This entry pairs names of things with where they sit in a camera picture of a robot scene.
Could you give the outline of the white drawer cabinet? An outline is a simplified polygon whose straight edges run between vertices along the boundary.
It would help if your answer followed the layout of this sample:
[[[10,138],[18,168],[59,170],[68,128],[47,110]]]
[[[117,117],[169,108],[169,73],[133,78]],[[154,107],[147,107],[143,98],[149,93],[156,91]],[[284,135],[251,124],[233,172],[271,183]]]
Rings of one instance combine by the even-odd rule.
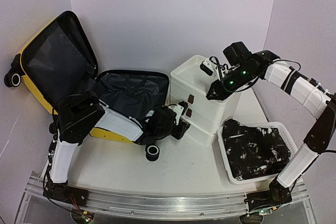
[[[231,119],[238,106],[240,93],[224,101],[208,100],[206,95],[215,77],[200,69],[205,57],[194,55],[170,74],[170,102],[185,101],[188,108],[182,116],[190,124],[186,135],[205,146],[211,146],[217,130]]]

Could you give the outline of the black white patterned garment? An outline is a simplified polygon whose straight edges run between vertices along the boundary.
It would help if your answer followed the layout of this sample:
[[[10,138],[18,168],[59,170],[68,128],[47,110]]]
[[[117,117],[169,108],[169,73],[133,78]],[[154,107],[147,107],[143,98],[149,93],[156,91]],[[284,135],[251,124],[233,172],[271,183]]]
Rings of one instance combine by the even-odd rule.
[[[232,176],[237,181],[276,174],[291,157],[277,127],[249,127],[229,119],[224,122],[222,138]]]

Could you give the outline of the white perforated plastic basket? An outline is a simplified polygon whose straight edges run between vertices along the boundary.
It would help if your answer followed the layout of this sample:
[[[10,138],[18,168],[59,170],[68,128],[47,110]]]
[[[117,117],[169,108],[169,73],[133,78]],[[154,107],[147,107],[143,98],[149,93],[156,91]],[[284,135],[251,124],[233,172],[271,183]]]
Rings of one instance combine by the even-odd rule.
[[[280,122],[242,124],[229,119],[217,130],[217,139],[229,180],[236,185],[276,177],[298,150]]]

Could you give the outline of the yellow cartoon print suitcase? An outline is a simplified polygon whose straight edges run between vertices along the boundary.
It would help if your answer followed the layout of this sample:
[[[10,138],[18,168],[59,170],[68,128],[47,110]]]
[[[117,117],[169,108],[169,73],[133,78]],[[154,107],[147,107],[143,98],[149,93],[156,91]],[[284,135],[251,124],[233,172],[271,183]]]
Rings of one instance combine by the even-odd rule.
[[[66,11],[47,24],[15,56],[4,78],[25,84],[51,114],[54,104],[72,94],[94,92],[112,109],[142,119],[165,105],[169,79],[152,71],[98,71],[98,62],[78,17]]]

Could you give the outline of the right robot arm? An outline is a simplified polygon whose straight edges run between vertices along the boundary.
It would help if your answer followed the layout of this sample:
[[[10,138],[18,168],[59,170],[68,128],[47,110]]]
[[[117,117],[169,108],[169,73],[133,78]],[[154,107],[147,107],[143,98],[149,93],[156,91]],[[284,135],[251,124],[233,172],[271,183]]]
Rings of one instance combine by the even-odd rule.
[[[300,146],[289,163],[270,182],[268,189],[246,196],[249,213],[265,214],[292,201],[292,191],[298,180],[317,158],[327,152],[335,133],[335,94],[314,78],[301,73],[300,63],[282,59],[264,50],[252,53],[230,46],[224,50],[230,67],[224,67],[215,56],[203,60],[200,68],[215,76],[207,98],[223,100],[234,93],[250,88],[258,80],[265,80],[302,106],[293,119],[285,115],[285,125],[297,129]]]

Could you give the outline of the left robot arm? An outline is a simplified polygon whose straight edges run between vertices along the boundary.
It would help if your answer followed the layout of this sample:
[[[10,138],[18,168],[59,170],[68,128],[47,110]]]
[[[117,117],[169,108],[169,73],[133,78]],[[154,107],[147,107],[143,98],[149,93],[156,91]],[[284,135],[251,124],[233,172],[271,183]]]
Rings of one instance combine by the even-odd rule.
[[[69,186],[68,171],[76,148],[87,135],[144,146],[146,159],[155,162],[160,154],[157,141],[168,136],[180,140],[190,127],[182,119],[187,108],[185,101],[156,105],[145,117],[136,119],[112,109],[91,91],[61,98],[51,112],[53,140],[43,181],[44,196],[52,203],[85,206],[88,191]]]

